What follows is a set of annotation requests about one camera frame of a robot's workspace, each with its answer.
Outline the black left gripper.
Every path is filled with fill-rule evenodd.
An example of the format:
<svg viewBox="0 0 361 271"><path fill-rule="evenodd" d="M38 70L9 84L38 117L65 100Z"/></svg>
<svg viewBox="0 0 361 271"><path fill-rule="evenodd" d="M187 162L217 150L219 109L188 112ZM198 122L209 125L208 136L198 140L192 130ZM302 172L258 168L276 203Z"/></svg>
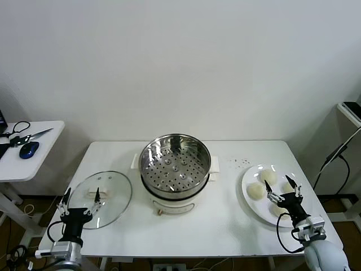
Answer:
<svg viewBox="0 0 361 271"><path fill-rule="evenodd" d="M68 200L71 195L71 188L68 188L63 195L62 200L57 204L57 209L60 213L61 221L65 224L65 230L61 242L83 242L81 234L84 224L90 222L93 219L93 215L96 214L102 203L100 201L99 187L96 190L94 204L91 208L70 208L68 209Z"/></svg>

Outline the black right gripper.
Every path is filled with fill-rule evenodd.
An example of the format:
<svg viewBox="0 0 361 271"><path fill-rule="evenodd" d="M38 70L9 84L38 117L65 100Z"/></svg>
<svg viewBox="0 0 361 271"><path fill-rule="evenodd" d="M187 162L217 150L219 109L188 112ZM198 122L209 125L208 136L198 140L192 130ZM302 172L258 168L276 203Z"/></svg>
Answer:
<svg viewBox="0 0 361 271"><path fill-rule="evenodd" d="M280 196L275 194L268 182L264 180L267 191L267 198L271 202L276 203L278 207L285 208L291 217L292 223L297 224L309 217L309 214L301 205L303 201L303 195L301 193L302 186L298 186L295 180L290 178L288 175L285 175L285 177L290 187L292 188L292 191Z"/></svg>

